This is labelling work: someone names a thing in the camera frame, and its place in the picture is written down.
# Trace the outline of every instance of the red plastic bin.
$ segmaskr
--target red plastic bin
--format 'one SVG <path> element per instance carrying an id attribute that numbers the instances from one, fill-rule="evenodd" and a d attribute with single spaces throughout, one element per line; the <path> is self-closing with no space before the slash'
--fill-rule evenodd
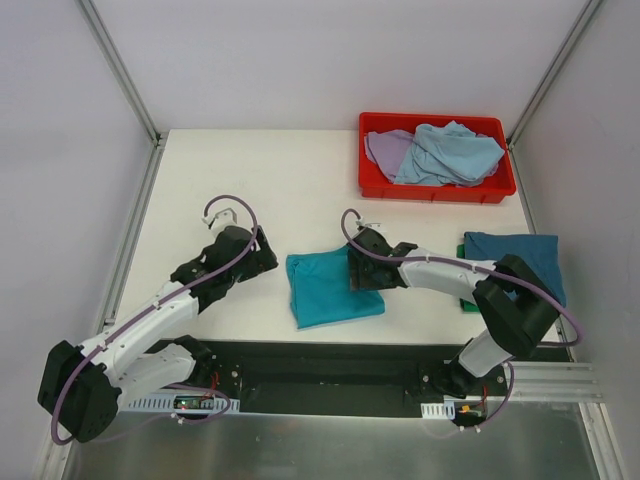
<path id="1" fill-rule="evenodd" d="M 461 123 L 478 134 L 495 138 L 505 151 L 500 159 L 498 170 L 491 177 L 475 187 L 458 187 L 444 185 L 429 187 L 423 185 L 394 185 L 382 174 L 378 166 L 366 155 L 364 140 L 369 132 L 384 133 L 390 130 L 406 130 L 414 133 L 416 127 L 429 123 L 436 127 L 444 127 L 451 120 Z M 441 202 L 467 203 L 500 203 L 504 197 L 513 195 L 516 182 L 507 152 L 502 124 L 491 117 L 460 117 L 455 115 L 413 115 L 404 113 L 371 113 L 360 114 L 360 160 L 358 167 L 358 183 L 362 188 L 362 196 L 369 198 L 398 198 L 409 200 L 428 200 Z"/>

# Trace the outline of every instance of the wire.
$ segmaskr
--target wire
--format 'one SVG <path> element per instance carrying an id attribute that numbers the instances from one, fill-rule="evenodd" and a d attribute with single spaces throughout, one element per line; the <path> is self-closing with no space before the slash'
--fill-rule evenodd
<path id="1" fill-rule="evenodd" d="M 504 408 L 507 406 L 507 403 L 509 403 L 509 400 L 511 399 L 511 395 L 513 394 L 513 386 L 516 383 L 516 372 L 511 362 L 504 362 L 504 363 L 509 368 L 509 388 L 507 388 L 507 393 L 505 394 L 504 399 L 502 400 L 502 403 L 480 425 L 486 425 L 488 422 L 491 422 L 495 420 L 498 416 L 500 416 L 502 412 L 504 412 Z"/>
<path id="2" fill-rule="evenodd" d="M 219 383 L 220 383 L 220 375 L 218 375 L 218 372 L 213 372 L 213 375 L 211 375 L 211 390 L 215 390 L 218 387 Z M 213 393 L 207 393 L 206 395 L 203 395 L 203 397 L 200 399 L 200 403 L 202 403 L 203 400 L 209 400 L 212 397 L 213 397 Z"/>
<path id="3" fill-rule="evenodd" d="M 353 238 L 349 235 L 349 233 L 347 232 L 347 228 L 345 226 L 345 219 L 347 218 L 347 215 L 350 214 L 350 213 L 353 213 L 358 218 L 358 220 L 362 219 L 362 216 L 358 213 L 357 210 L 355 210 L 353 208 L 348 208 L 342 214 L 342 218 L 341 218 L 341 221 L 340 221 L 340 224 L 341 224 L 340 227 L 342 228 L 342 234 L 347 239 L 347 242 L 349 243 L 349 245 L 351 245 L 353 248 L 355 248 L 359 252 L 362 252 L 365 255 L 367 255 L 367 256 L 375 259 L 375 260 L 380 260 L 381 262 L 392 262 L 392 263 L 436 262 L 436 263 L 444 263 L 444 264 L 447 264 L 447 265 L 453 265 L 453 266 L 456 266 L 456 267 L 462 267 L 462 268 L 465 268 L 467 270 L 472 270 L 472 271 L 475 269 L 475 271 L 477 271 L 477 272 L 484 273 L 486 275 L 490 275 L 492 277 L 499 278 L 501 280 L 506 280 L 506 281 L 511 282 L 511 283 L 513 283 L 515 285 L 518 285 L 520 287 L 524 287 L 524 288 L 530 290 L 531 292 L 533 292 L 534 294 L 538 295 L 539 297 L 541 297 L 543 300 L 548 302 L 553 308 L 555 308 L 564 318 L 567 319 L 567 321 L 571 324 L 571 327 L 576 332 L 576 338 L 574 340 L 570 340 L 568 342 L 540 342 L 538 344 L 538 346 L 540 346 L 540 347 L 565 348 L 565 347 L 573 347 L 575 345 L 578 345 L 580 342 L 582 342 L 582 339 L 584 338 L 584 330 L 583 330 L 582 326 L 580 325 L 580 323 L 578 322 L 578 320 L 573 316 L 573 314 L 571 312 L 569 312 L 569 310 L 567 310 L 555 298 L 553 298 L 553 296 L 549 295 L 547 292 L 545 292 L 544 290 L 542 290 L 538 286 L 533 285 L 532 283 L 529 283 L 529 282 L 527 282 L 525 280 L 522 280 L 521 278 L 513 277 L 511 275 L 507 275 L 507 274 L 500 273 L 500 272 L 496 272 L 495 270 L 491 270 L 489 268 L 485 268 L 485 267 L 482 267 L 480 265 L 477 265 L 477 266 L 474 267 L 473 265 L 470 265 L 467 262 L 464 262 L 462 260 L 457 260 L 457 259 L 454 259 L 454 258 L 446 258 L 446 257 L 438 257 L 438 256 L 429 256 L 429 258 L 423 257 L 423 256 L 417 256 L 417 257 L 384 257 L 382 255 L 377 255 L 377 254 L 375 254 L 373 252 L 370 252 L 366 248 L 363 248 L 360 245 L 358 245 L 353 240 Z"/>
<path id="4" fill-rule="evenodd" d="M 256 218 L 256 214 L 255 212 L 252 210 L 252 208 L 249 206 L 249 204 L 247 202 L 245 202 L 244 200 L 242 200 L 239 197 L 236 197 L 235 195 L 218 195 L 217 197 L 211 199 L 209 201 L 209 203 L 207 203 L 207 205 L 204 208 L 204 216 L 206 217 L 209 213 L 209 209 L 211 208 L 211 206 L 220 201 L 220 200 L 234 200 L 236 202 L 238 202 L 240 205 L 242 205 L 247 212 L 249 213 L 249 216 L 251 216 L 251 221 L 253 222 L 253 226 L 251 229 L 251 238 L 249 239 L 249 242 L 247 243 L 246 247 L 242 250 L 242 252 L 240 252 L 234 259 L 230 260 L 228 263 L 226 263 L 225 265 L 223 265 L 222 267 L 216 269 L 215 271 L 208 273 L 207 275 L 204 275 L 203 277 L 183 286 L 180 287 L 179 289 L 169 293 L 168 295 L 162 297 L 160 300 L 158 300 L 157 304 L 158 306 L 162 306 L 165 303 L 167 303 L 168 301 L 172 300 L 173 298 L 177 297 L 178 295 L 181 295 L 182 293 L 186 292 L 187 290 L 190 290 L 191 288 L 195 287 L 196 285 L 200 285 L 201 283 L 204 283 L 208 280 L 211 280 L 212 278 L 216 277 L 217 275 L 220 275 L 221 273 L 229 270 L 231 267 L 233 267 L 235 264 L 237 264 L 240 260 L 242 260 L 242 258 L 247 255 L 247 253 L 249 253 L 256 241 L 256 238 L 258 236 L 258 219 Z M 69 377 L 67 378 L 67 381 L 65 382 L 64 386 L 62 387 L 62 390 L 60 391 L 60 395 L 58 396 L 58 400 L 56 401 L 56 405 L 53 409 L 53 414 L 51 415 L 51 438 L 53 440 L 53 442 L 57 445 L 66 445 L 69 442 L 71 442 L 71 440 L 73 440 L 73 435 L 67 437 L 67 438 L 61 438 L 59 433 L 58 433 L 58 423 L 60 422 L 60 412 L 62 410 L 62 405 L 65 401 L 65 399 L 67 398 L 67 395 L 69 394 L 69 390 L 71 389 L 71 386 L 73 385 L 73 382 L 76 380 L 76 378 L 78 378 L 78 375 L 80 375 L 80 372 L 82 372 L 82 370 L 89 365 L 89 363 L 91 362 L 91 360 L 93 360 L 95 358 L 96 355 L 98 355 L 100 352 L 104 352 L 106 350 L 108 350 L 109 345 L 111 345 L 111 343 L 113 343 L 116 338 L 118 338 L 120 335 L 122 335 L 125 331 L 127 331 L 129 328 L 131 328 L 133 325 L 135 325 L 136 323 L 138 323 L 140 320 L 142 320 L 143 318 L 145 318 L 147 315 L 149 315 L 151 312 L 153 312 L 154 310 L 156 310 L 156 306 L 155 305 L 149 305 L 147 308 L 145 308 L 144 310 L 142 310 L 140 313 L 138 313 L 137 315 L 135 315 L 131 320 L 127 321 L 125 324 L 123 324 L 121 327 L 119 327 L 115 332 L 113 332 L 111 335 L 109 335 L 104 343 L 105 343 L 105 347 L 102 347 L 100 345 L 98 345 L 97 347 L 95 347 L 88 355 L 85 356 L 85 358 L 78 364 L 78 366 L 73 370 L 73 372 L 71 372 L 71 375 L 69 375 Z"/>
<path id="5" fill-rule="evenodd" d="M 459 434 L 459 433 L 464 433 L 464 432 L 478 432 L 480 433 L 480 427 L 484 427 L 487 425 L 487 423 L 492 422 L 493 420 L 495 420 L 496 418 L 498 418 L 498 416 L 502 415 L 502 413 L 505 410 L 505 407 L 507 406 L 507 403 L 509 403 L 509 400 L 511 399 L 511 395 L 513 394 L 513 387 L 515 385 L 516 382 L 516 374 L 515 374 L 515 370 L 513 368 L 513 365 L 511 364 L 511 362 L 506 361 L 503 363 L 503 365 L 506 365 L 507 368 L 509 368 L 509 387 L 507 388 L 507 393 L 505 393 L 504 398 L 502 399 L 502 402 L 500 403 L 500 405 L 498 405 L 498 408 L 496 408 L 494 410 L 494 412 L 489 415 L 486 420 L 484 422 L 482 422 L 479 425 L 476 425 L 475 427 L 459 427 L 456 430 L 452 430 L 451 432 L 448 432 L 444 435 L 436 435 L 433 432 L 430 432 L 425 426 L 424 424 L 422 425 L 422 429 L 424 430 L 424 432 L 430 436 L 431 438 L 435 438 L 436 440 L 446 440 L 448 438 L 454 437 L 455 435 Z"/>
<path id="6" fill-rule="evenodd" d="M 201 420 L 191 420 L 188 418 L 184 418 L 182 417 L 182 422 L 183 423 L 187 423 L 189 425 L 196 425 L 199 423 L 205 423 L 205 420 L 207 422 L 210 422 L 220 416 L 222 416 L 223 414 L 225 414 L 226 412 L 229 411 L 229 409 L 231 408 L 231 400 L 229 399 L 229 397 L 227 397 L 225 394 L 216 391 L 215 389 L 209 389 L 209 388 L 200 388 L 200 387 L 192 387 L 190 385 L 182 385 L 180 383 L 172 383 L 171 385 L 168 385 L 167 388 L 175 388 L 177 390 L 189 390 L 189 391 L 198 391 L 198 392 L 207 392 L 207 395 L 218 395 L 220 398 L 222 398 L 225 401 L 225 406 L 222 410 L 220 410 L 219 412 L 216 413 L 212 413 L 211 415 L 209 415 L 207 418 L 205 419 L 201 419 Z M 129 428 L 128 430 L 118 433 L 112 437 L 108 437 L 108 438 L 96 438 L 95 440 L 91 440 L 91 443 L 98 443 L 98 444 L 102 444 L 102 443 L 109 443 L 109 442 L 113 442 L 115 440 L 119 440 L 121 438 L 124 438 L 130 434 L 132 434 L 133 432 L 141 429 L 142 427 L 146 427 L 147 425 L 149 425 L 150 423 L 155 422 L 156 420 L 159 420 L 161 418 L 173 418 L 173 414 L 172 413 L 168 413 L 168 412 L 163 412 L 163 413 L 159 413 L 157 415 L 153 415 L 147 419 L 145 419 L 143 422 L 140 422 L 139 424 L 135 425 L 134 427 Z M 80 474 L 82 473 L 82 452 L 80 451 L 80 449 L 76 449 L 76 473 L 74 475 L 74 478 L 78 479 L 80 478 Z"/>

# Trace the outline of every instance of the towel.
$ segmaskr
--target towel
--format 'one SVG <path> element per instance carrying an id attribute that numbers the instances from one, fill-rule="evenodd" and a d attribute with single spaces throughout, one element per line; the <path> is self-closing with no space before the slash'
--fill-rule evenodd
<path id="1" fill-rule="evenodd" d="M 395 184 L 473 187 L 495 173 L 504 150 L 491 137 L 476 135 L 454 121 L 439 128 L 419 125 Z"/>
<path id="2" fill-rule="evenodd" d="M 367 158 L 376 163 L 384 176 L 393 183 L 412 143 L 412 133 L 392 130 L 384 133 L 368 133 L 364 146 Z"/>
<path id="3" fill-rule="evenodd" d="M 482 232 L 464 234 L 464 256 L 468 260 L 497 261 L 507 253 L 522 258 L 562 306 L 567 306 L 558 265 L 556 235 L 489 235 Z"/>
<path id="4" fill-rule="evenodd" d="M 291 310 L 298 328 L 384 313 L 376 291 L 349 288 L 348 247 L 326 253 L 289 255 Z"/>

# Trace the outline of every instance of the dark teal cloth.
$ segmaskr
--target dark teal cloth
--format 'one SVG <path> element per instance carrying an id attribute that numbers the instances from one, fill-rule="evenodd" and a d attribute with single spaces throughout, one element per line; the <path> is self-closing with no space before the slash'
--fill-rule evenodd
<path id="1" fill-rule="evenodd" d="M 562 274 L 558 266 L 556 235 L 489 235 L 483 232 L 464 234 L 464 258 L 468 260 L 497 261 L 508 253 L 522 258 L 562 306 L 567 306 L 567 296 L 562 287 Z"/>
<path id="2" fill-rule="evenodd" d="M 349 288 L 348 247 L 326 253 L 289 255 L 291 310 L 298 328 L 384 313 L 376 291 Z"/>

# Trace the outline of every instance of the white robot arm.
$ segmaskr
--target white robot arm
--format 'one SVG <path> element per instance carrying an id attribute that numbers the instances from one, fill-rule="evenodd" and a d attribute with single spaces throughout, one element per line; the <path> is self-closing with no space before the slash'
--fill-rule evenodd
<path id="1" fill-rule="evenodd" d="M 122 408 L 159 388 L 173 383 L 210 384 L 215 368 L 212 353 L 194 338 L 180 337 L 157 353 L 143 354 L 170 329 L 185 325 L 222 299 L 235 283 L 278 265 L 262 229 L 257 227 L 255 246 L 231 268 L 212 275 L 239 258 L 253 237 L 237 226 L 232 209 L 204 220 L 214 243 L 178 267 L 170 281 L 139 310 L 76 347 L 63 341 L 49 353 L 38 402 L 78 441 L 92 440 Z M 207 276 L 211 278 L 198 282 Z M 64 392 L 74 374 L 70 388 Z M 61 396 L 63 401 L 56 412 Z"/>
<path id="2" fill-rule="evenodd" d="M 344 216 L 343 232 L 349 239 L 352 289 L 429 288 L 480 309 L 487 329 L 430 378 L 442 394 L 464 398 L 497 365 L 514 356 L 528 357 L 559 317 L 553 304 L 562 307 L 515 255 L 499 261 L 470 261 L 405 242 L 392 248 L 379 232 L 363 225 L 351 239 L 344 229 Z"/>

